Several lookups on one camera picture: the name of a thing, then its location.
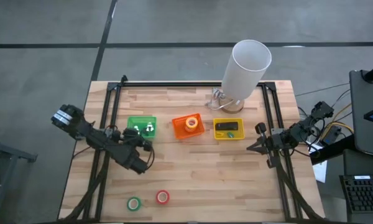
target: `orange tape roll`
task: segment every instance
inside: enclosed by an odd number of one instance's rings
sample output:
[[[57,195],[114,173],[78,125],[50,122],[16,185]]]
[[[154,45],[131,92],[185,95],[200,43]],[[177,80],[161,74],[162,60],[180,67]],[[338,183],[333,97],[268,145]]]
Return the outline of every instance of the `orange tape roll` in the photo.
[[[185,130],[188,132],[192,132],[198,126],[198,120],[194,117],[187,118],[185,121]]]

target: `red tape roll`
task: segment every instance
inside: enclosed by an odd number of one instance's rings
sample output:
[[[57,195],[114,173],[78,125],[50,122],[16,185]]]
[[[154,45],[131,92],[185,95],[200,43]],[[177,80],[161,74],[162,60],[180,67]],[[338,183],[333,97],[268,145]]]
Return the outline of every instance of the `red tape roll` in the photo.
[[[166,199],[165,200],[161,200],[160,199],[160,196],[162,196],[163,194],[166,195]],[[159,190],[156,194],[156,202],[161,204],[161,205],[165,205],[167,204],[167,202],[170,200],[170,194],[166,191],[166,190]]]

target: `white cylinder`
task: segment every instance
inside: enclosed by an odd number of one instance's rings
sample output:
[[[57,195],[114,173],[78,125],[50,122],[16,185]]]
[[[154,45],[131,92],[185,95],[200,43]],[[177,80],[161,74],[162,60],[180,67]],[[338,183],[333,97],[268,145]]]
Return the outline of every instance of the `white cylinder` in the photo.
[[[256,40],[242,40],[232,49],[221,84],[224,94],[234,100],[250,96],[271,64],[269,49]]]

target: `orange container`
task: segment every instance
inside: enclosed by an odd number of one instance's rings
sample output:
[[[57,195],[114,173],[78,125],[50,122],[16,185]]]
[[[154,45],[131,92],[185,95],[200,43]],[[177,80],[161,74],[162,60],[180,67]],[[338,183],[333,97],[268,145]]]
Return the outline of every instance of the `orange container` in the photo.
[[[187,131],[185,128],[186,121],[188,118],[196,118],[198,120],[198,126],[191,132]],[[200,114],[191,114],[188,116],[183,116],[181,118],[174,118],[173,120],[173,128],[175,133],[175,138],[177,139],[185,139],[192,136],[197,136],[199,134],[204,133],[205,127],[203,126],[203,123],[201,122]]]

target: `green tape roll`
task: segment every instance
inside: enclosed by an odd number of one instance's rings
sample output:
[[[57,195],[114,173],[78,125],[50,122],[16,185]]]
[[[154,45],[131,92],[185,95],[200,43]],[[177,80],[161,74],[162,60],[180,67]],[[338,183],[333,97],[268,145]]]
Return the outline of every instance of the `green tape roll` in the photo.
[[[131,206],[131,203],[132,202],[137,202],[137,206],[135,207],[132,207]],[[128,201],[127,201],[127,209],[129,211],[132,211],[132,212],[135,212],[135,211],[138,211],[140,208],[141,208],[141,199],[137,198],[137,197],[131,197]]]

